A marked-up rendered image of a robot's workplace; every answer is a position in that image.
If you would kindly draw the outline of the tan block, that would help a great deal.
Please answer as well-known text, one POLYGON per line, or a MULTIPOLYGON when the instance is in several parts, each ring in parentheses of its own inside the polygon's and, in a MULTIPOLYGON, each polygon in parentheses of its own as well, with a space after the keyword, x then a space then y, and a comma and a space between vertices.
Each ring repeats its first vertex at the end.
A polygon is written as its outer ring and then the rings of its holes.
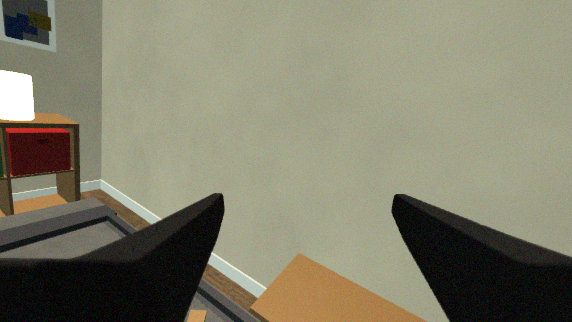
POLYGON ((187 322, 205 322, 207 310, 190 310, 187 322))

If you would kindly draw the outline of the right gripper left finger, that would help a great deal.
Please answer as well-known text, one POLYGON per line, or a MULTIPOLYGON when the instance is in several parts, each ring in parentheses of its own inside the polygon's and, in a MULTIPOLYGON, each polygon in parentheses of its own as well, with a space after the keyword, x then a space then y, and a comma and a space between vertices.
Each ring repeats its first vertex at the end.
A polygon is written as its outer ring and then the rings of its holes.
POLYGON ((213 193, 79 257, 0 258, 0 322, 184 322, 224 212, 213 193))

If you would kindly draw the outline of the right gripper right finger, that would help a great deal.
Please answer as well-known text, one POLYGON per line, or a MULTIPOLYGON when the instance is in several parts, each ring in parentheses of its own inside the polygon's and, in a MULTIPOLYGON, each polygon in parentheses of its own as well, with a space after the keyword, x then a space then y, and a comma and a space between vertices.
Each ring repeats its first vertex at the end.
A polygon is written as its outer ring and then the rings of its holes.
POLYGON ((572 322, 572 257, 405 194, 391 211, 449 322, 572 322))

